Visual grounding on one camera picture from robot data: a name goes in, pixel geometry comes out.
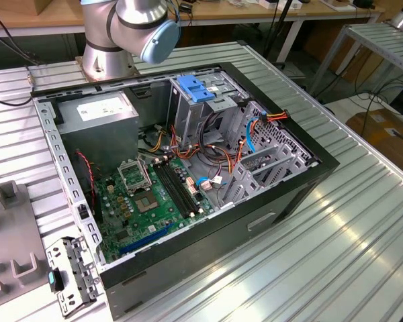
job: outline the motherboard chip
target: motherboard chip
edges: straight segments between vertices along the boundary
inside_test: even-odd
[[[157,208],[159,203],[156,201],[154,193],[152,191],[145,191],[138,193],[133,198],[140,213],[145,213],[151,209]]]
[[[115,236],[118,241],[120,241],[128,237],[128,232],[126,230],[121,230],[119,233],[116,233]]]

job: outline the yellow wire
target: yellow wire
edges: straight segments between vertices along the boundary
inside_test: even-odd
[[[267,117],[276,117],[276,116],[282,116],[285,112],[279,113],[279,114],[267,114]]]
[[[156,143],[155,147],[153,147],[152,149],[148,150],[149,152],[156,152],[156,151],[160,148],[160,145],[161,145],[161,138],[162,138],[162,137],[163,137],[163,133],[160,132],[158,142]]]

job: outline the aluminum extrusion table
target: aluminum extrusion table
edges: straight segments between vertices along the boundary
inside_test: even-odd
[[[388,25],[387,23],[346,25],[342,28],[340,34],[337,36],[336,40],[331,46],[331,49],[328,51],[328,54],[316,72],[314,81],[312,82],[312,86],[309,90],[311,95],[314,94],[314,91],[319,85],[324,73],[330,66],[334,56],[347,37],[354,39],[355,44],[343,60],[343,63],[337,70],[337,73],[340,73],[346,67],[346,65],[348,65],[360,46],[369,48],[372,52],[375,52],[391,63],[384,72],[386,77],[388,77],[388,73],[391,72],[391,69],[394,67],[394,65],[403,70],[403,32]],[[384,78],[382,84],[378,86],[382,86],[387,80],[387,78]]]
[[[232,62],[341,165],[285,221],[120,321],[399,321],[403,172],[248,46],[175,50],[139,71]],[[31,67],[38,89],[85,82],[74,62]],[[0,99],[26,99],[24,68],[0,70]],[[34,107],[0,105],[0,182],[28,185],[46,246],[77,236]],[[0,306],[0,321],[62,321],[44,285]],[[75,321],[109,321],[104,294]]]

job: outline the side panel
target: side panel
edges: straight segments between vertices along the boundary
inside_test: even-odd
[[[114,319],[121,317],[262,231],[269,229],[279,215],[282,219],[285,218],[284,209],[301,200],[302,197],[299,196],[299,192],[304,190],[300,187],[290,191],[281,198],[258,208],[230,225],[224,226],[172,256],[107,289],[106,294],[112,317]]]

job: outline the blue tab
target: blue tab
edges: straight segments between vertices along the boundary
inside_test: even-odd
[[[49,272],[48,277],[49,277],[49,284],[54,284],[54,273]]]
[[[193,75],[180,76],[177,78],[179,85],[191,96],[195,103],[209,101],[215,98],[215,95],[209,92],[201,81]]]

